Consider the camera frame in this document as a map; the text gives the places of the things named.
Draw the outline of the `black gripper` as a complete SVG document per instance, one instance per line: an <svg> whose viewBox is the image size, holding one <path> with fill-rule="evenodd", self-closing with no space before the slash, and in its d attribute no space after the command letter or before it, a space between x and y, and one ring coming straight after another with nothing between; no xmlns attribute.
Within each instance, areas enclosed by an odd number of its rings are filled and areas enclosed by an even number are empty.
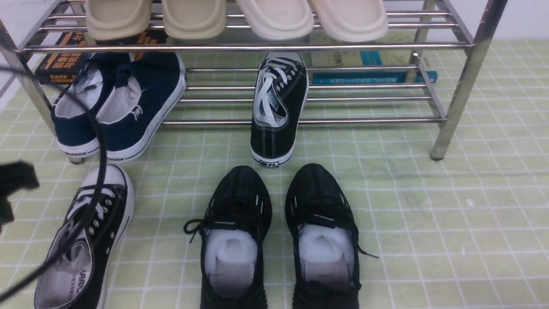
<svg viewBox="0 0 549 309"><path fill-rule="evenodd" d="M9 197L20 190L39 188L35 167L24 161L15 161L0 166L0 225L15 220Z"/></svg>

